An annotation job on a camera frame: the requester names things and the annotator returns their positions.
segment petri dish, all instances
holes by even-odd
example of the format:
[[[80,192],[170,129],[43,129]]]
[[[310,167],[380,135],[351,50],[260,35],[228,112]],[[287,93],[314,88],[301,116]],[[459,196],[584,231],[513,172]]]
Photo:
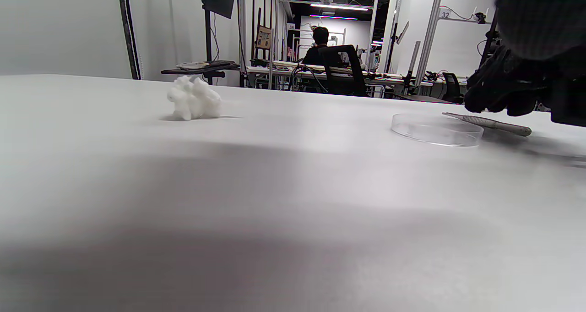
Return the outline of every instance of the petri dish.
[[[435,115],[397,114],[391,129],[404,137],[454,147],[473,147],[480,144],[484,129],[481,126],[455,118]]]

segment hair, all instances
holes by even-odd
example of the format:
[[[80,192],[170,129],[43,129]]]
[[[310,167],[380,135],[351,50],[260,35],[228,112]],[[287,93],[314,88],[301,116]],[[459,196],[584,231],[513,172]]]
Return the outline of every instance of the hair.
[[[329,31],[325,27],[316,27],[314,29],[314,41],[316,44],[328,44]]]

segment chair backrest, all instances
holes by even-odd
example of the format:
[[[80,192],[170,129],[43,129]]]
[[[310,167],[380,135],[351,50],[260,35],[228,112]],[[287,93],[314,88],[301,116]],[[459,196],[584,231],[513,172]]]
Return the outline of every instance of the chair backrest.
[[[367,96],[360,59],[353,45],[322,47],[318,51],[324,59],[329,93]]]
[[[444,78],[446,92],[442,97],[442,100],[450,101],[450,103],[462,104],[464,102],[464,97],[462,93],[460,93],[460,83],[458,82],[456,74],[452,74],[451,72],[444,72]]]

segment gloved hand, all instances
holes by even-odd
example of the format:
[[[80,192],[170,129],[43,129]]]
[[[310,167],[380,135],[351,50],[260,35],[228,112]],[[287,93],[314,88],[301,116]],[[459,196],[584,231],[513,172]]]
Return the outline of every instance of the gloved hand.
[[[538,101],[548,104],[552,72],[553,64],[521,59],[500,46],[468,79],[465,107],[471,112],[506,108],[509,116],[529,114]]]

